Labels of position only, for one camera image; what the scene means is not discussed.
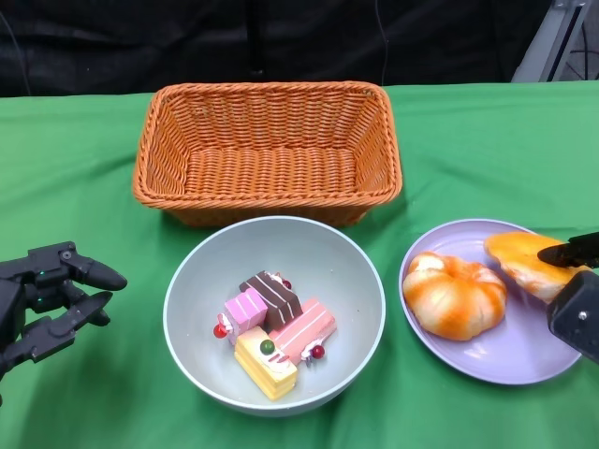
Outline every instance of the green tablecloth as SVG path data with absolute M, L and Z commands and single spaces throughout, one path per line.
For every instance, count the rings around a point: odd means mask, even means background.
M 597 230 L 599 83 L 388 93 L 404 188 L 345 231 L 381 275 L 386 330 L 341 396 L 279 421 L 220 406 L 168 353 L 168 282 L 208 232 L 145 209 L 131 194 L 150 96 L 1 100 L 0 260 L 72 239 L 129 286 L 107 307 L 109 327 L 86 327 L 72 347 L 7 374 L 0 447 L 598 447 L 599 367 L 581 360 L 527 387 L 468 378 L 416 338 L 397 278 L 412 242 L 449 220 L 507 220 L 562 239 Z

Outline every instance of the wicker basket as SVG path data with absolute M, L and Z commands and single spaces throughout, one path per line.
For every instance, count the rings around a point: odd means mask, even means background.
M 191 226 L 358 222 L 402 187 L 387 94 L 365 82 L 180 84 L 153 97 L 133 190 Z

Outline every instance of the pink cake slice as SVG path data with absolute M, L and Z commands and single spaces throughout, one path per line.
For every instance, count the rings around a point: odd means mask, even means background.
M 224 315 L 233 329 L 228 339 L 235 344 L 237 337 L 252 327 L 262 326 L 266 318 L 267 305 L 254 288 L 248 288 L 225 303 Z
M 336 329 L 335 317 L 316 299 L 309 299 L 302 306 L 303 314 L 269 337 L 291 363 L 298 365 L 303 350 L 315 340 L 324 341 Z

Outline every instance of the cake slice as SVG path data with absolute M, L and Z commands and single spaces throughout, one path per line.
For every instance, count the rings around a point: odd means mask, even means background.
M 237 337 L 252 327 L 262 326 L 268 310 L 260 294 L 248 288 L 225 303 L 224 316 L 218 321 L 225 326 L 228 339 L 235 344 Z
M 274 344 L 270 345 L 271 351 L 265 351 L 268 354 L 263 354 L 261 349 L 269 346 L 262 345 L 265 340 L 272 343 L 268 334 L 258 326 L 243 332 L 235 344 L 235 359 L 262 392 L 270 400 L 276 400 L 293 389 L 298 369 Z
M 316 299 L 309 299 L 301 307 L 301 316 L 269 334 L 275 346 L 288 355 L 294 365 L 301 362 L 304 350 L 321 345 L 337 329 L 335 317 Z
M 279 276 L 260 271 L 240 285 L 242 292 L 248 288 L 254 288 L 269 308 L 265 319 L 269 329 L 280 329 L 301 315 L 300 300 Z

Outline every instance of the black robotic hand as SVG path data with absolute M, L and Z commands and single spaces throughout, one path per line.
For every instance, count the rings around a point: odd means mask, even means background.
M 110 322 L 103 308 L 112 293 L 89 296 L 73 281 L 113 291 L 127 285 L 112 268 L 79 255 L 70 241 L 0 262 L 0 380 L 26 360 L 36 363 L 71 345 L 76 331 L 86 323 L 105 326 Z M 61 307 L 66 312 L 60 317 L 44 316 L 25 325 L 27 309 L 43 313 Z
M 599 232 L 546 248 L 538 258 L 556 267 L 599 268 Z M 599 363 L 599 276 L 580 271 L 549 304 L 547 317 L 553 335 Z

